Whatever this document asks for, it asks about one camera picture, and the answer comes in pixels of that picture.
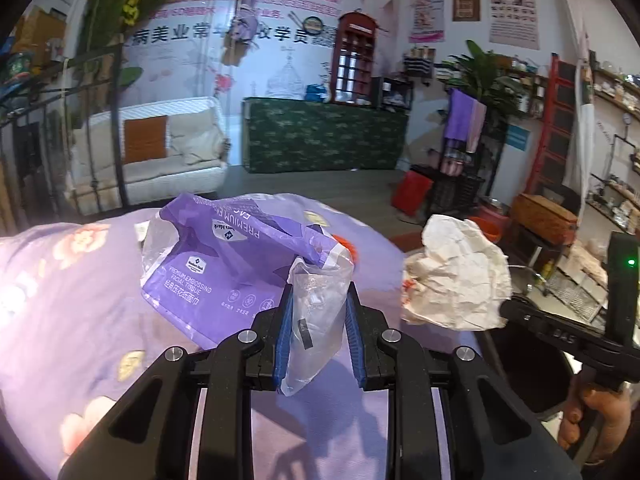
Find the person's right hand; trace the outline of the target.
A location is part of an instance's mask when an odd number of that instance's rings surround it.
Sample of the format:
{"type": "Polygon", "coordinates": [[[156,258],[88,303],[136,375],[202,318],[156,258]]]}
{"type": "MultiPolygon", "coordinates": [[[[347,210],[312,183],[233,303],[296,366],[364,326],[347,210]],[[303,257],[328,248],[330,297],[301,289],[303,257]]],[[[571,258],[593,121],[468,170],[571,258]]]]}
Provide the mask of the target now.
{"type": "Polygon", "coordinates": [[[564,451],[577,444],[591,426],[585,418],[594,416],[598,438],[585,459],[586,465],[608,460],[623,443],[631,424],[631,390],[626,382],[611,390],[594,382],[596,373],[584,367],[570,383],[556,440],[564,451]]]}

